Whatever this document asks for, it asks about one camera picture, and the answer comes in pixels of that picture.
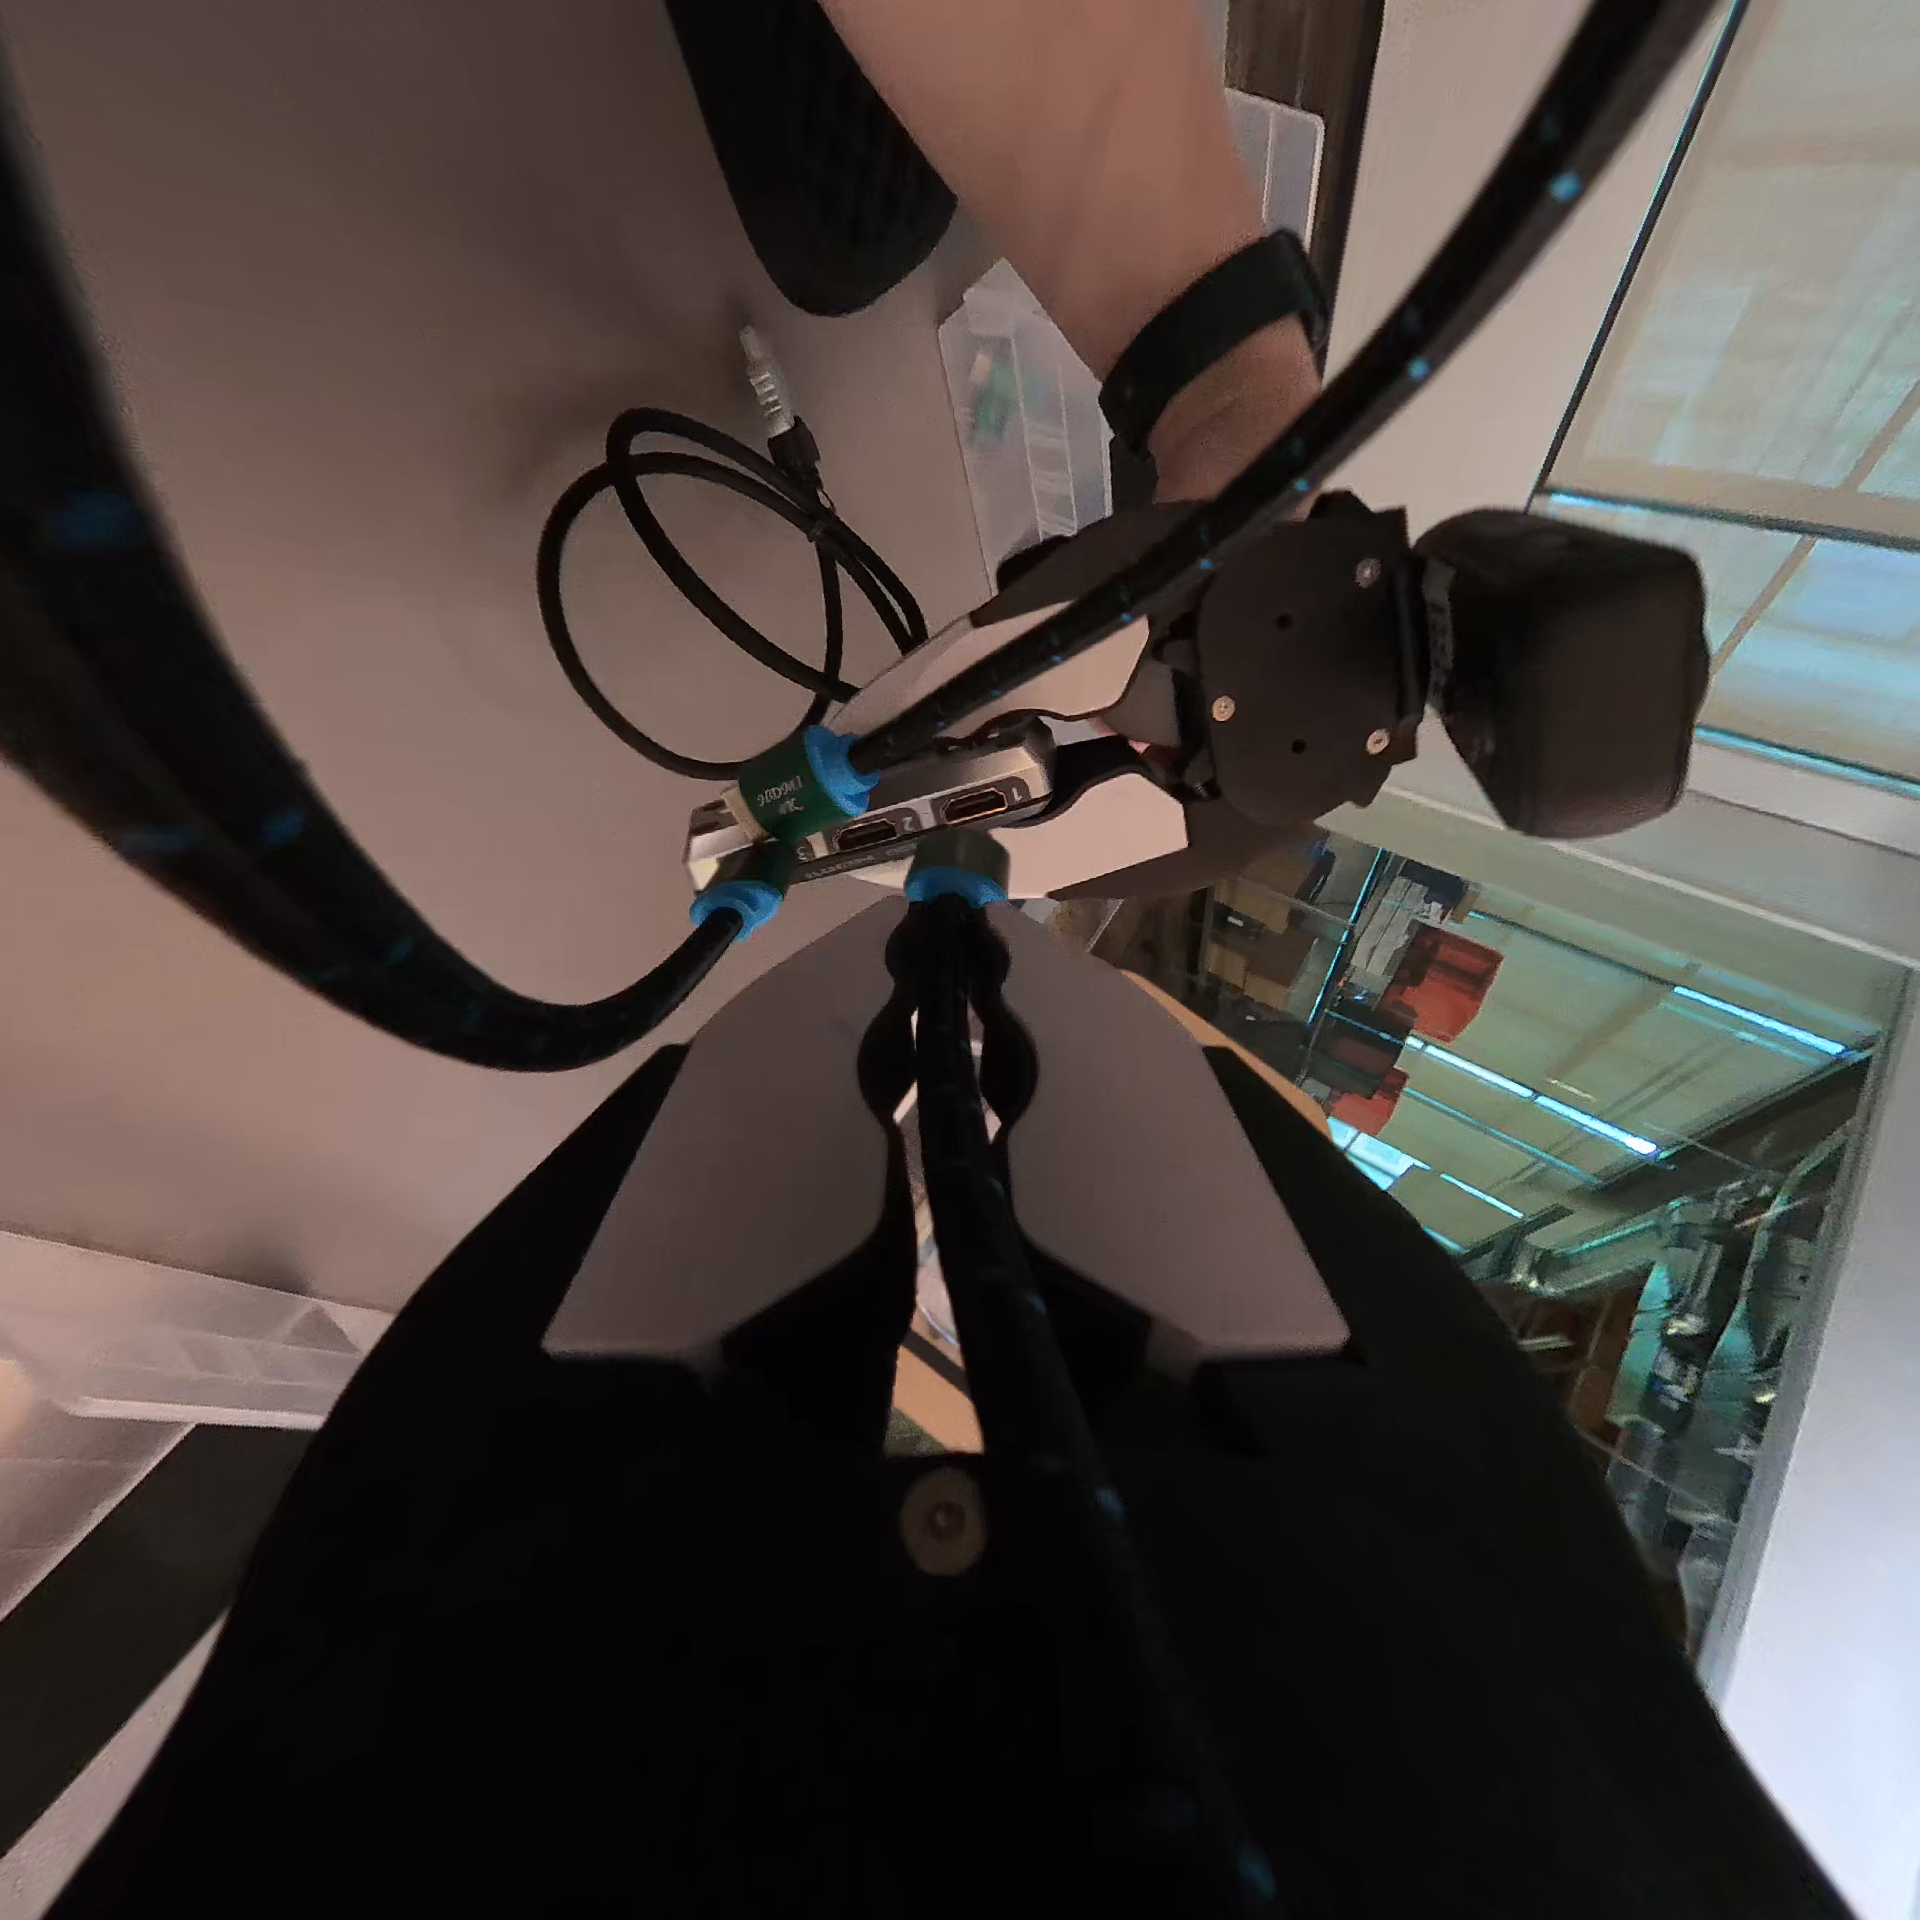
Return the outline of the silver HDMI hub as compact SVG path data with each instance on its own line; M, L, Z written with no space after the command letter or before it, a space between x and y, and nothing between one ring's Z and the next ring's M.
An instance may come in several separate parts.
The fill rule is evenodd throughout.
M1010 826L1051 799L1055 737L1042 721L992 724L943 739L880 773L849 765L851 739L819 724L754 755L686 826L695 887L754 843L777 843L794 880L903 867L917 841L946 826Z

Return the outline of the red storage bin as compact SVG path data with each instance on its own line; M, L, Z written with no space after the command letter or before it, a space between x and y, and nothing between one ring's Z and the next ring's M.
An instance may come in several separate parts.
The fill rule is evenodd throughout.
M1376 995L1335 995L1304 1060L1308 1079L1329 1093L1329 1115L1378 1135L1406 1088L1413 1044L1453 1044L1475 1021L1501 966L1497 947L1417 923Z

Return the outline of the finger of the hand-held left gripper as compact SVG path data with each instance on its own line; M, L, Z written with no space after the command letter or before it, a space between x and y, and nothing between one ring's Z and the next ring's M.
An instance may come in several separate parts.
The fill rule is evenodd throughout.
M1055 746L1051 799L1035 820L1039 898L1148 898L1235 873L1250 822L1219 796L1182 799L1113 733Z
M936 631L906 658L884 667L864 684L835 714L835 733L865 737L895 721L907 707L938 694L963 670L1004 646L1021 632L1043 624L1058 607L1097 590L1170 531L1193 509L1191 502L1168 502L1128 509L1077 531L1045 553L1027 549L1010 586L984 606L958 614ZM1149 627L1136 620L1080 653L1045 665L1025 684L999 690L944 721L940 737L973 737L990 721L1017 714L1043 714L1066 721L1089 719L1113 707L1148 644Z

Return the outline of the person's left hand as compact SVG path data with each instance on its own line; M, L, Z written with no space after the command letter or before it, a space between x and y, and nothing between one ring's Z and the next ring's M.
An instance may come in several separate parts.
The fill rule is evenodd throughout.
M1145 439L1158 506L1214 500L1281 439L1320 391L1301 317L1267 324L1163 404Z

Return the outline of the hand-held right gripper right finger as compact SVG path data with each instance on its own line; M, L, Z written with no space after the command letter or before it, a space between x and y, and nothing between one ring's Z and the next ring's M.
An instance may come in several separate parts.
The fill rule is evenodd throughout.
M1004 1127L1021 1234L1139 1309L1155 1362L1333 1357L1349 1338L1197 1025L1013 905L985 919L1003 1006L1035 1049Z

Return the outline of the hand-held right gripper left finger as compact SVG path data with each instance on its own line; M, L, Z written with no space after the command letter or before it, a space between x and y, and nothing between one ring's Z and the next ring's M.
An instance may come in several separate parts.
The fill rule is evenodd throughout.
M880 1227L890 1122L856 1049L893 990L880 902L732 995L690 1039L548 1323L567 1360L712 1362Z

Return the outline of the black mesh wrist rest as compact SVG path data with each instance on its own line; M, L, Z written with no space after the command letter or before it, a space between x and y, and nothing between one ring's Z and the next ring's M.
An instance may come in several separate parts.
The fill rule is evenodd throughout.
M851 317L923 266L955 197L823 5L665 11L745 240L787 305Z

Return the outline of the person's left forearm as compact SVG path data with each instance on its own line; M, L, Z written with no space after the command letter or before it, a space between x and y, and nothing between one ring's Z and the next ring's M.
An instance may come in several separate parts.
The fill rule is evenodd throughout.
M1097 375L1258 237L1188 2L827 2L861 73Z

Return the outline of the black wristband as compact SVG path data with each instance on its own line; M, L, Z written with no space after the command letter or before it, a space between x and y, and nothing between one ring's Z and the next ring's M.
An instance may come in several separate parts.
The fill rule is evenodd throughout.
M1203 371L1275 324L1298 324L1323 366L1330 305L1303 237L1286 226L1206 267L1139 327L1100 383L1116 443L1145 456L1166 407Z

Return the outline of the clear plastic bin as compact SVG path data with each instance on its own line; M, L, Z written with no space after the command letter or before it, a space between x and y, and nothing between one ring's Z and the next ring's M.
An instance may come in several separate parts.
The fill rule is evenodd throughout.
M1264 229L1308 243L1323 117L1235 87L1225 96ZM1097 379L1004 259L965 287L938 325L938 345L989 576L1113 512L1110 428Z

